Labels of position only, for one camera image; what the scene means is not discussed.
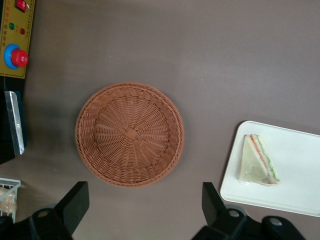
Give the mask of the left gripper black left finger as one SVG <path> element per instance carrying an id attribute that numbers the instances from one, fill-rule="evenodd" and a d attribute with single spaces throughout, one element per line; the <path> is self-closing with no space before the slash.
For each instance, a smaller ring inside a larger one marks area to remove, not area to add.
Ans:
<path id="1" fill-rule="evenodd" d="M 31 238 L 71 240 L 89 206 L 89 184 L 79 181 L 53 208 L 40 209 L 29 218 Z"/>

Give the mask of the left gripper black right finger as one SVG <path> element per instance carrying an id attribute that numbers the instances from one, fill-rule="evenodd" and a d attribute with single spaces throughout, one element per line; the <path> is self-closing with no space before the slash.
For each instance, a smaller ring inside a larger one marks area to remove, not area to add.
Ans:
<path id="1" fill-rule="evenodd" d="M 260 224 L 241 207 L 226 206 L 211 182 L 202 184 L 202 211 L 207 225 L 194 240 L 259 240 Z"/>

